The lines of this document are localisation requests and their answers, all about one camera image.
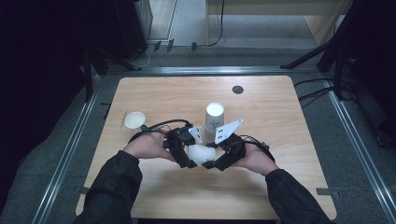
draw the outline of wearable hand device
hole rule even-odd
[[[151,133],[158,132],[157,130],[163,127],[166,124],[173,122],[185,122],[186,125],[182,128],[175,128],[173,130],[168,131],[165,134],[166,140],[163,141],[163,147],[168,148],[169,152],[175,158],[177,164],[180,165],[180,168],[189,167],[193,168],[197,166],[197,164],[190,160],[184,150],[185,146],[192,146],[196,143],[202,144],[201,140],[201,127],[193,127],[191,123],[184,119],[172,119],[165,122],[158,123],[151,127],[142,126],[142,132],[135,134],[129,142],[134,141],[137,137],[142,135],[143,133]],[[225,153],[220,156],[215,161],[207,161],[202,165],[206,169],[218,168],[223,171],[233,165],[235,162],[241,160],[246,155],[246,147],[245,144],[253,144],[260,148],[272,161],[275,161],[273,155],[269,151],[269,146],[264,142],[259,142],[257,139],[248,136],[248,135],[236,135],[233,133],[239,125],[242,124],[242,120],[237,120],[235,122],[226,124],[216,129],[216,137],[215,142],[209,143],[207,147],[221,147]]]

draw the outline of black jacket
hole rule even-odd
[[[74,223],[132,223],[131,209],[142,181],[139,160],[119,151],[102,167]],[[282,223],[332,223],[293,176],[274,170],[265,177],[268,197]]]

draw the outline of aluminum rail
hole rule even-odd
[[[94,80],[94,86],[99,87],[101,84],[101,81],[102,81],[101,78],[96,75],[95,80]],[[91,110],[92,110],[93,104],[95,102],[98,89],[99,88],[96,88],[96,90],[93,92],[90,100],[88,102],[86,102],[82,108],[82,111],[78,117],[76,126],[74,127],[73,132],[71,133],[70,138],[66,144],[64,153],[63,153],[60,161],[58,162],[58,166],[57,166],[49,184],[46,187],[44,196],[43,196],[41,203],[38,206],[38,209],[35,213],[35,217],[32,221],[32,223],[34,223],[34,224],[46,223],[46,221],[47,221],[47,218],[50,214],[50,210],[53,206],[53,203],[56,199],[56,196],[59,192],[62,182],[64,181],[64,176],[67,172],[70,161],[73,158],[73,154],[76,150],[78,140],[81,137],[81,133],[84,130],[85,124],[87,123],[87,119],[88,119],[89,115],[91,114]]]
[[[330,81],[324,81],[324,85],[325,87],[330,87],[332,86],[332,83]],[[347,113],[345,104],[338,100],[337,96],[333,91],[329,92],[329,94],[332,100],[332,104],[341,122],[344,125],[346,133],[361,162],[361,166],[373,187],[376,197],[378,198],[379,203],[381,204],[389,223],[396,223],[396,205],[389,188],[387,187],[381,174],[376,169],[375,163],[373,162],[369,151],[362,142],[361,136],[359,135],[355,125],[353,124],[351,117]]]
[[[112,68],[111,74],[128,74],[131,77],[164,76],[262,76],[270,74],[317,73],[315,65],[295,69],[281,69],[279,66],[208,66],[208,67],[155,67],[129,72],[123,67]]]

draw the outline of round hole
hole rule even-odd
[[[233,93],[241,94],[242,92],[244,92],[244,88],[242,88],[241,86],[234,86],[233,87]]]

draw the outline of white object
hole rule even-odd
[[[215,144],[218,145],[222,141],[230,137],[233,132],[243,123],[242,119],[236,120],[232,123],[226,124],[224,126],[218,127],[216,129]]]
[[[202,137],[201,137],[201,126],[192,127],[189,129],[189,133],[195,138],[196,144],[202,144]]]
[[[127,128],[131,129],[134,133],[142,131],[142,125],[145,124],[146,116],[140,111],[135,111],[126,116],[124,124]]]
[[[204,132],[205,144],[214,142],[215,141],[215,136],[216,136],[216,131],[208,130],[205,127],[205,132]]]
[[[216,158],[216,150],[213,147],[205,147],[200,145],[189,146],[188,156],[190,160],[201,165],[207,161],[214,161]]]
[[[214,132],[217,127],[222,125],[224,125],[224,106],[221,103],[210,103],[206,107],[206,128]]]

